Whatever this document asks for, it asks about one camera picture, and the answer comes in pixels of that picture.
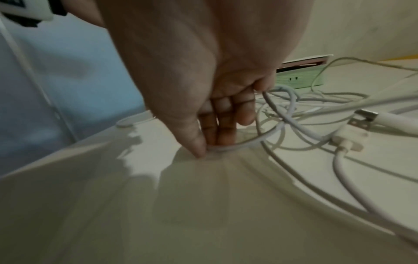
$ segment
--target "table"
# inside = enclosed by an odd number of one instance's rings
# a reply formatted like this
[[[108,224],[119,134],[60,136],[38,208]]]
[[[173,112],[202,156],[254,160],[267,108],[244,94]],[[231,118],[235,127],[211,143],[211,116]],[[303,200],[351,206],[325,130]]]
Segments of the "table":
[[[418,60],[392,63],[418,67]],[[324,91],[381,90],[408,71],[332,67]],[[414,90],[418,77],[396,91]],[[396,104],[372,108],[390,110]],[[305,120],[322,124],[341,113]],[[418,117],[418,113],[406,115]],[[240,139],[254,137],[254,126]],[[279,135],[269,139],[276,143]],[[276,153],[315,185],[359,206],[331,170],[335,147],[287,128]],[[418,230],[418,138],[375,131],[347,172],[373,201]],[[0,181],[0,263],[417,263],[391,234],[330,207],[257,146],[196,160],[157,119],[112,127]]]

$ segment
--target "yellow strip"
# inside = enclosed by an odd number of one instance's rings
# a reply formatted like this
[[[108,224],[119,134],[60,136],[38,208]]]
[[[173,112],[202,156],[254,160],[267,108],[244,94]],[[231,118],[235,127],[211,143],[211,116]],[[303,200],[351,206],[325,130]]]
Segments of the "yellow strip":
[[[394,58],[394,59],[389,59],[389,60],[413,60],[413,59],[418,59],[418,54],[405,56],[405,57]]]

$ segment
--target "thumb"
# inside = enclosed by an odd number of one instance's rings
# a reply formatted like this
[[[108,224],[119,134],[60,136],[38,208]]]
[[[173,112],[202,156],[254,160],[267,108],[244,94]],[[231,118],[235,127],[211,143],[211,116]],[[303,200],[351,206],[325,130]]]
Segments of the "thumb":
[[[173,133],[177,142],[190,151],[196,158],[205,156],[206,140],[200,130],[196,117],[181,119],[158,118],[166,125],[171,133]]]

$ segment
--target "watch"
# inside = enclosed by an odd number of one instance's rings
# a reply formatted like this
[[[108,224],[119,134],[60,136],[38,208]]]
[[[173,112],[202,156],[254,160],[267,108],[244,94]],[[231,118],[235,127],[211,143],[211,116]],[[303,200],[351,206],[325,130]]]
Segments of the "watch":
[[[37,27],[54,15],[67,15],[61,0],[0,0],[0,12],[24,27]]]

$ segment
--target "blue wall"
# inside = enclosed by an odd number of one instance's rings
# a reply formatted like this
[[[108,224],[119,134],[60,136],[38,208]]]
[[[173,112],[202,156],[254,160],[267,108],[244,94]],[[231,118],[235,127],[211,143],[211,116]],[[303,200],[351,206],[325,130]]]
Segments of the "blue wall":
[[[72,15],[56,16],[38,28],[3,22],[78,138],[145,110],[105,29]],[[69,142],[1,36],[0,69],[1,175]]]

